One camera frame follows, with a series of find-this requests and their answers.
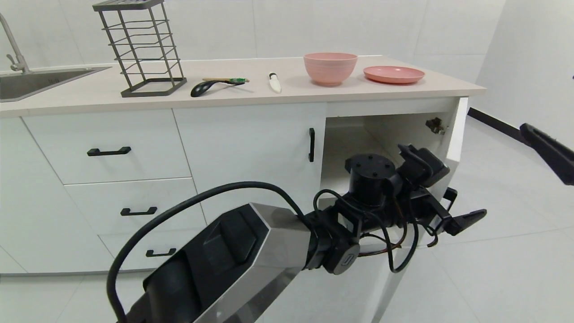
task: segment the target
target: baseboard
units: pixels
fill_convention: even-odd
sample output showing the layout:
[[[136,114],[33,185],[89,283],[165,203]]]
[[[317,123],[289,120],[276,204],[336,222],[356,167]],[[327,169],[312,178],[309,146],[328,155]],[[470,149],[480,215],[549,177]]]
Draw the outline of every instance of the baseboard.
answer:
[[[511,137],[512,139],[518,140],[521,143],[528,145],[528,143],[522,138],[522,136],[520,135],[520,130],[518,128],[515,128],[503,121],[500,121],[492,116],[489,116],[488,114],[478,111],[476,109],[474,109],[473,107],[471,107],[468,110],[468,116],[484,123],[485,125],[494,128],[502,133],[504,133],[505,135]]]

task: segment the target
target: spoon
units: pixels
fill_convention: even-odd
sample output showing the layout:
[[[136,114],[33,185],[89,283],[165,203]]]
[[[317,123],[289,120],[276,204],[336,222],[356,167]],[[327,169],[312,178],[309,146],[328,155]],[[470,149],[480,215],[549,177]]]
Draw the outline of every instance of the spoon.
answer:
[[[198,85],[194,86],[193,89],[191,90],[191,96],[194,98],[197,98],[197,97],[201,96],[202,94],[204,94],[205,92],[207,92],[207,90],[209,90],[213,84],[219,83],[219,82],[227,83],[227,84],[231,84],[231,85],[245,84],[245,82],[237,82],[237,81],[231,81],[231,80],[209,80],[209,81],[201,82]]]

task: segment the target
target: bowl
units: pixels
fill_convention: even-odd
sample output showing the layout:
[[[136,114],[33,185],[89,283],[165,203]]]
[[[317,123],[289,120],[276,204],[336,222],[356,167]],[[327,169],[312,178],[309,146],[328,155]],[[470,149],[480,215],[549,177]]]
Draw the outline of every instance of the bowl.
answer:
[[[411,84],[425,76],[425,72],[402,66],[371,66],[363,70],[367,79],[390,84]]]
[[[311,53],[303,59],[307,74],[315,83],[337,86],[351,76],[358,56],[347,53]]]

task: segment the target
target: cabinet hinge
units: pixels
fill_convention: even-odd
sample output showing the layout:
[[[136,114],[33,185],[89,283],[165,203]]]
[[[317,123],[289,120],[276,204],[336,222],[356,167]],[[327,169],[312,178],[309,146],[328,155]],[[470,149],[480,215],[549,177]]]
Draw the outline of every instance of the cabinet hinge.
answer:
[[[444,135],[447,130],[443,127],[443,121],[440,118],[434,118],[431,120],[427,120],[425,125],[435,134]]]

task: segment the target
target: floor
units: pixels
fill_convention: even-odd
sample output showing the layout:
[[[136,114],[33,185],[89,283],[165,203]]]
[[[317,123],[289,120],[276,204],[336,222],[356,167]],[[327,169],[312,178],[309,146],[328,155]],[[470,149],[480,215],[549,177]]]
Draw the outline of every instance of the floor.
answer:
[[[488,215],[416,253],[382,323],[574,321],[574,188],[528,147],[469,118],[452,212]],[[147,273],[122,274],[124,304]],[[0,279],[0,321],[111,323],[105,276]]]

